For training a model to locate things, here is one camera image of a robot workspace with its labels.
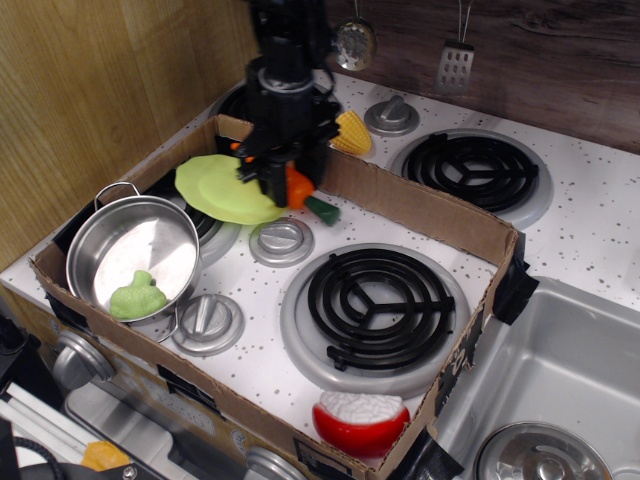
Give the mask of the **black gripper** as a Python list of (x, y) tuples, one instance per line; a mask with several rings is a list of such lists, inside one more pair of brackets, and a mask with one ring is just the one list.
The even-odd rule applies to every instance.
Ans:
[(324, 179), (328, 140), (338, 133), (337, 102), (315, 91), (315, 65), (305, 57), (258, 57), (246, 67), (251, 134), (236, 155), (238, 179), (257, 180), (277, 207), (287, 207), (286, 164), (314, 186)]

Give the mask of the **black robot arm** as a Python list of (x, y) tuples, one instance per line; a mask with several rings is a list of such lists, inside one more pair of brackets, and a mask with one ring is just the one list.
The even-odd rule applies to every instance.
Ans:
[(288, 204), (286, 168), (322, 182), (327, 144), (339, 133), (340, 105), (316, 90), (314, 72), (328, 72), (333, 31), (322, 1), (252, 1), (260, 56), (246, 66), (251, 133), (242, 141), (239, 178), (256, 180), (276, 206)]

